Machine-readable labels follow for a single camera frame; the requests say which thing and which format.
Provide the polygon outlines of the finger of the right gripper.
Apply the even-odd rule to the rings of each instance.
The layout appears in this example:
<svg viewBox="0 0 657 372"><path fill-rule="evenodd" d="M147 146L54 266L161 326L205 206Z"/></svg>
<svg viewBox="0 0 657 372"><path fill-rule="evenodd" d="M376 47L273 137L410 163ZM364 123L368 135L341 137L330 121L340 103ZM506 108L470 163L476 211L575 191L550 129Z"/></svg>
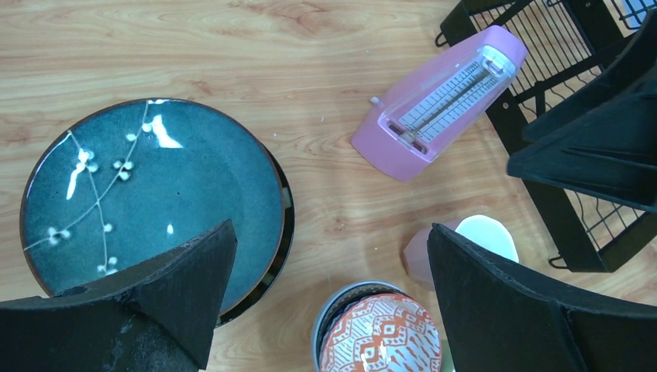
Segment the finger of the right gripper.
<svg viewBox="0 0 657 372"><path fill-rule="evenodd" d="M574 95L540 115L523 130L523 139L535 142L609 102L656 65L656 11L644 22L612 65Z"/></svg>
<svg viewBox="0 0 657 372"><path fill-rule="evenodd" d="M507 174L656 211L656 82L642 81L510 156Z"/></svg>

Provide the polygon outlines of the pink metronome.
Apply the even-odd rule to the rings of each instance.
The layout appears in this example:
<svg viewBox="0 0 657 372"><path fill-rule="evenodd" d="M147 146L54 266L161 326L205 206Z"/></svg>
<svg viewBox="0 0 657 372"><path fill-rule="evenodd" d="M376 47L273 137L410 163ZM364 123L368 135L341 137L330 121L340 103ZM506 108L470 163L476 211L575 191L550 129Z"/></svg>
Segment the pink metronome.
<svg viewBox="0 0 657 372"><path fill-rule="evenodd" d="M500 97L527 55L500 26L467 37L373 97L351 144L379 171L410 181Z"/></svg>

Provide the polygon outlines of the black wire dish rack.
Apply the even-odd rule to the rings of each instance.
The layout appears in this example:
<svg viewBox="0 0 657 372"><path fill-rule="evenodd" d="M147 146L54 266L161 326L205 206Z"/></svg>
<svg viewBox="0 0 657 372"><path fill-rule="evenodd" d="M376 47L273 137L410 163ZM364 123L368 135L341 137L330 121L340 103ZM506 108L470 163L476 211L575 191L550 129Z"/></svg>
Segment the black wire dish rack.
<svg viewBox="0 0 657 372"><path fill-rule="evenodd" d="M529 55L487 110L558 254L613 272L656 236L656 3L461 1L436 45L490 26Z"/></svg>

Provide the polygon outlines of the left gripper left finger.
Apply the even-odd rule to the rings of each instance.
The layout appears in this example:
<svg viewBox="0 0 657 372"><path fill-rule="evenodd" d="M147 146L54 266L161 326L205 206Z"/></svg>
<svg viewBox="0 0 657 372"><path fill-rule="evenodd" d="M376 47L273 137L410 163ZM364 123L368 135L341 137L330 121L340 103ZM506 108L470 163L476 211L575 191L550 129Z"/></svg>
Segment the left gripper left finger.
<svg viewBox="0 0 657 372"><path fill-rule="evenodd" d="M3 371L200 371L236 256L224 221L50 298L1 303Z"/></svg>

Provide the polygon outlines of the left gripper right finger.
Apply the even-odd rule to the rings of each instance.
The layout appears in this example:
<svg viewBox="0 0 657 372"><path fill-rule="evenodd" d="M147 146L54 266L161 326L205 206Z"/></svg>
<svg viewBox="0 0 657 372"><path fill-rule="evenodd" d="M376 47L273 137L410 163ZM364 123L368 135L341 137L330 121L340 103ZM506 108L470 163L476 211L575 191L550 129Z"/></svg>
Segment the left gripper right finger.
<svg viewBox="0 0 657 372"><path fill-rule="evenodd" d="M654 371L656 309L558 281L433 225L430 267L458 371Z"/></svg>

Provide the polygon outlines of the pink mug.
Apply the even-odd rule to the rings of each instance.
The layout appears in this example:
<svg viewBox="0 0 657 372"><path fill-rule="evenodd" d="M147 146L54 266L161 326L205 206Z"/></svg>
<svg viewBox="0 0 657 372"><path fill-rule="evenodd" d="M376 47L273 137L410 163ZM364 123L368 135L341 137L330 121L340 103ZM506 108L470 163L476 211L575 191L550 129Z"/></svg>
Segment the pink mug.
<svg viewBox="0 0 657 372"><path fill-rule="evenodd" d="M440 242L457 253L470 250L487 250L490 253L520 262L514 239L508 229L498 220L487 215L471 215L446 222L446 237ZM435 285L430 267L429 246L432 226L417 231L401 251L401 260L407 275L428 291L434 291Z"/></svg>

